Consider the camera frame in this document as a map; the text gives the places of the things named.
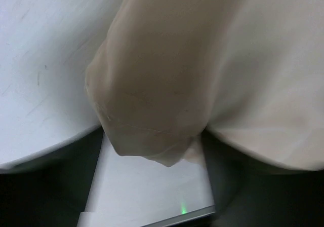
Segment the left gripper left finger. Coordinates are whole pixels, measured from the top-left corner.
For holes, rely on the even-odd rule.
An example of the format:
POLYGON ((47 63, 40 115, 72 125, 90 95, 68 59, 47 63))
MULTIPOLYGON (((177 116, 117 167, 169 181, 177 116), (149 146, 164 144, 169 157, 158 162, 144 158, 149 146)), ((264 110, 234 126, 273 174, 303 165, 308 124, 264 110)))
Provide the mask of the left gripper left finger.
POLYGON ((85 212, 104 131, 1 169, 1 226, 77 226, 85 212))

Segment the beige trousers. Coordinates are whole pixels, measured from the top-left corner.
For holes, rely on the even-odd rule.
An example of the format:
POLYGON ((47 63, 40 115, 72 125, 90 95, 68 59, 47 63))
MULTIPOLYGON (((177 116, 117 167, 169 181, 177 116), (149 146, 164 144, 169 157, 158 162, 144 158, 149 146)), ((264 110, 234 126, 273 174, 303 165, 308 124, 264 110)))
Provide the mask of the beige trousers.
POLYGON ((323 168, 323 0, 123 0, 86 70, 115 151, 167 167, 207 129, 323 168))

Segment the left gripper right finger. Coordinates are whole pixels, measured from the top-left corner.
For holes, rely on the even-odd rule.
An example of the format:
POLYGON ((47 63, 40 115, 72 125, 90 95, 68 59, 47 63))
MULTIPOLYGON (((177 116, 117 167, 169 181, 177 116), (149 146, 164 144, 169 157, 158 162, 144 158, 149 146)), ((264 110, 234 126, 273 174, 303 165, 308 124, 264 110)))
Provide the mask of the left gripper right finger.
POLYGON ((323 170, 268 164, 208 130, 200 138, 215 226, 323 226, 323 170))

